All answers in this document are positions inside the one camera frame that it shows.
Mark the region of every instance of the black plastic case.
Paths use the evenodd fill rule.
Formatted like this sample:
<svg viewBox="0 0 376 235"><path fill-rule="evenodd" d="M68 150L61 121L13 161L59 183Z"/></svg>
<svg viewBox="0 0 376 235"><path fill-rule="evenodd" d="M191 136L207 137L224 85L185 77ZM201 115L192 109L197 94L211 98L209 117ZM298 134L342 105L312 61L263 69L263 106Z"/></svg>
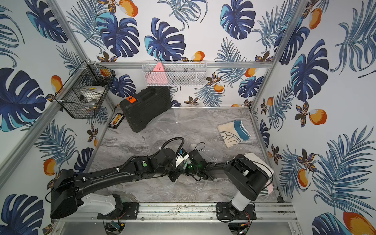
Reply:
<svg viewBox="0 0 376 235"><path fill-rule="evenodd" d="M125 99L120 102L120 108L134 132L143 130L153 118L171 107L170 90L166 86L150 86L132 96L136 101L131 103Z"/></svg>

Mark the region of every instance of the wall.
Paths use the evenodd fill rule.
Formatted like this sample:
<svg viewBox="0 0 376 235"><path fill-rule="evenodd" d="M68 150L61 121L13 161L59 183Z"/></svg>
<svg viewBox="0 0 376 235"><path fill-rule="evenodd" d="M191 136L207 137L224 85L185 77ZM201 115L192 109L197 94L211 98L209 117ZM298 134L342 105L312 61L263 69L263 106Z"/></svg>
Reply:
<svg viewBox="0 0 376 235"><path fill-rule="evenodd" d="M49 94L67 81L79 59L45 2L15 0L0 3L0 64L1 162L38 121L51 103ZM84 170L111 112L104 104L97 119L57 113L0 189L0 234L52 231L44 197L61 170ZM90 139L88 132L97 134Z"/></svg>
<svg viewBox="0 0 376 235"><path fill-rule="evenodd" d="M0 3L0 163L25 134L24 125L48 107L45 97L55 94L77 63L56 20L47 21L53 15L48 9L43 13L44 2L35 9L30 5L23 0Z"/></svg>
<svg viewBox="0 0 376 235"><path fill-rule="evenodd" d="M310 1L256 104L305 235L376 234L375 8L373 0Z"/></svg>
<svg viewBox="0 0 376 235"><path fill-rule="evenodd" d="M60 7L92 61L236 62L272 60L274 43L279 43L277 36L287 24L296 2L68 0L61 2ZM139 87L145 88L139 70L124 70L119 76L125 74L130 80L123 81L127 83L123 87L134 83L137 92ZM173 88L174 104L249 106L264 74L265 69L255 73L253 68L209 70L207 77L215 82L207 86Z"/></svg>

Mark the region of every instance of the black wire basket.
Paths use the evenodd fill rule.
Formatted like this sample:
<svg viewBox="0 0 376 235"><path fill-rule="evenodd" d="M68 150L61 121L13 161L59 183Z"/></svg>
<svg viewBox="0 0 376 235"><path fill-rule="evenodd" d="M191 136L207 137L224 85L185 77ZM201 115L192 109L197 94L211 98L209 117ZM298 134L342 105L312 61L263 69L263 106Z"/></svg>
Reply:
<svg viewBox="0 0 376 235"><path fill-rule="evenodd" d="M57 101L73 118L96 118L115 79L115 72L97 64L83 68L69 91Z"/></svg>

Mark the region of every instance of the gray marble table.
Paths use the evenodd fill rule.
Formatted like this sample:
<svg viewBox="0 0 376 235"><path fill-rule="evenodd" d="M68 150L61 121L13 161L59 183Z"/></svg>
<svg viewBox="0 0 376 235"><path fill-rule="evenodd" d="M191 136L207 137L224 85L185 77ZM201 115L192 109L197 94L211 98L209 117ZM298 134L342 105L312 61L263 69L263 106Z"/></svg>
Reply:
<svg viewBox="0 0 376 235"><path fill-rule="evenodd" d="M227 148L217 126L234 120L242 120L250 139ZM186 151L192 150L201 141L205 142L206 147L201 154L207 161L224 162L237 154L250 152L262 158L248 109L172 108L154 118L139 133L132 132L126 120L117 129L108 129L89 172L121 165L133 155L151 155L166 140L177 136L185 139L183 148ZM175 150L179 144L179 141L175 141L167 147ZM191 177L181 175L176 182L171 182L168 177L159 177L114 185L96 193L116 193L124 201L133 202L226 202L236 191L228 179L196 182ZM276 202L276 196L260 196L257 201Z"/></svg>

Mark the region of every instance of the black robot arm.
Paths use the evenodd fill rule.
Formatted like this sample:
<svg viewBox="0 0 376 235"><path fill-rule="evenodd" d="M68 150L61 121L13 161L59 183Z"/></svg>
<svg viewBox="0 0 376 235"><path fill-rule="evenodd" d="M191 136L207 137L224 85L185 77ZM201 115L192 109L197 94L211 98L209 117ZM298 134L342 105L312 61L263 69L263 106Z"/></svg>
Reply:
<svg viewBox="0 0 376 235"><path fill-rule="evenodd" d="M181 137L166 143L176 139L184 143ZM228 177L244 197L234 201L237 197L235 195L230 203L236 215L236 212L242 211L251 200L257 198L268 181L267 173L243 155L228 162L206 162L197 150L188 154L181 149L181 144L178 151L174 152L169 148L164 149L166 143L151 156L133 156L117 167L82 174L73 170L63 171L51 190L51 218L64 218L73 214L83 205L81 199L84 196L99 189L161 176L168 176L171 181L175 181L181 174L204 180Z"/></svg>

